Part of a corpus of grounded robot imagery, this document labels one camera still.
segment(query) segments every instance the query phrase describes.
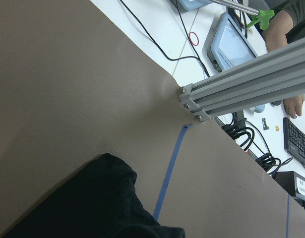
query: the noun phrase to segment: black device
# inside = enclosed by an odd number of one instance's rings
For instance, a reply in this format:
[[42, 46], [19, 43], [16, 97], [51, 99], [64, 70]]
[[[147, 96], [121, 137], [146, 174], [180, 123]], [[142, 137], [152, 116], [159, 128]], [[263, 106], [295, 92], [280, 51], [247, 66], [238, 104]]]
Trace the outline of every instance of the black device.
[[285, 149], [305, 166], [305, 134], [288, 118], [283, 118]]
[[275, 180], [301, 206], [305, 207], [305, 178], [294, 171], [278, 172]]

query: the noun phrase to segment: hand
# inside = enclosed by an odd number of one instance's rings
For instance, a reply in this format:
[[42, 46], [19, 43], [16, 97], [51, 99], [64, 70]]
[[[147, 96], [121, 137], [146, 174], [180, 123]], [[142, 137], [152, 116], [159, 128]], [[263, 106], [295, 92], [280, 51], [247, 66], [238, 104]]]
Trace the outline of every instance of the hand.
[[283, 105], [285, 107], [286, 113], [293, 119], [297, 118], [296, 115], [302, 116], [302, 104], [304, 98], [303, 95], [298, 95], [292, 98], [287, 98], [283, 100]]

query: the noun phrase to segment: label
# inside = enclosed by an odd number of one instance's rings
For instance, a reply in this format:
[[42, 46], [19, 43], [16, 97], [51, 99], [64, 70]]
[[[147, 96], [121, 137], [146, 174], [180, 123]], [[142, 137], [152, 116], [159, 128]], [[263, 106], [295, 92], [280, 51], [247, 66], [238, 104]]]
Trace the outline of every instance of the label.
[[297, 188], [298, 192], [305, 196], [305, 181], [303, 181], [301, 178], [297, 177]]

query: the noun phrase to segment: white desk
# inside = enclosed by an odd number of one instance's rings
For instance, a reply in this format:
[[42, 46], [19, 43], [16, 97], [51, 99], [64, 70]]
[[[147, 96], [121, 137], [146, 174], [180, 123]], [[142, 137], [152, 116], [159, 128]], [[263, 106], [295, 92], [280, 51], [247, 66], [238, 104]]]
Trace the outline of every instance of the white desk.
[[[170, 73], [178, 85], [185, 86], [206, 78], [202, 68], [195, 59], [183, 59], [175, 62], [167, 60], [119, 0], [92, 0], [92, 2], [141, 50]], [[124, 2], [140, 19], [148, 32], [154, 37], [169, 57], [179, 58], [182, 56], [195, 55], [187, 41], [177, 9], [170, 0], [125, 0]], [[203, 46], [206, 37], [211, 30], [212, 24], [215, 25], [219, 16], [225, 11], [226, 8], [224, 6], [211, 3], [199, 8], [199, 10], [196, 9], [182, 14], [187, 31], [193, 31], [198, 35], [199, 45], [196, 46], [195, 49], [198, 51], [200, 58], [206, 65], [210, 75], [216, 74], [217, 71], [212, 66], [206, 53], [204, 53]], [[259, 56], [267, 53], [265, 42], [254, 27], [251, 27], [248, 30], [248, 40]], [[303, 117], [295, 119], [294, 124], [305, 133], [305, 105], [303, 110]], [[282, 118], [286, 116], [286, 113], [283, 106], [274, 107], [267, 104], [265, 111], [260, 114], [253, 113], [250, 110], [244, 110], [244, 115], [260, 129], [268, 143], [271, 153], [275, 157], [282, 161], [291, 157], [291, 155], [284, 150]], [[220, 118], [225, 120], [226, 123], [231, 121], [230, 115]], [[267, 125], [270, 128], [269, 130], [264, 131], [262, 129], [262, 118], [266, 118]], [[275, 130], [276, 125], [279, 126], [279, 131]], [[258, 144], [263, 151], [266, 150], [258, 133], [255, 135], [255, 143]], [[260, 156], [261, 153], [254, 145], [252, 145], [250, 149], [256, 155]], [[305, 177], [305, 169], [296, 159], [282, 167], [280, 171], [296, 171], [298, 174]]]
[[[119, 0], [92, 0], [92, 2], [141, 50], [170, 73], [179, 86], [199, 82], [206, 78], [200, 64], [195, 59], [167, 60]], [[124, 2], [169, 57], [179, 58], [195, 55], [187, 41], [178, 11], [170, 0], [125, 0]], [[199, 10], [196, 9], [182, 14], [187, 31], [193, 31], [198, 35], [199, 45], [195, 49], [210, 75], [218, 72], [212, 66], [207, 55], [202, 52], [203, 45], [213, 20], [218, 20], [219, 16], [225, 11], [226, 7], [211, 3], [199, 8]], [[258, 55], [267, 52], [263, 39], [254, 27], [248, 30], [248, 40]]]

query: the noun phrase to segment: gray tablet case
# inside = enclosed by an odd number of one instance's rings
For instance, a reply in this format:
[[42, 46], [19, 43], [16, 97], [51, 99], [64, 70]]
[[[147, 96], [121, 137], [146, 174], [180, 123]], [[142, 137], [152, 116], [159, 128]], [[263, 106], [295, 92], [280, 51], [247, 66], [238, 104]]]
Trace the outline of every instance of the gray tablet case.
[[219, 72], [258, 56], [227, 12], [221, 15], [216, 33], [206, 53]]

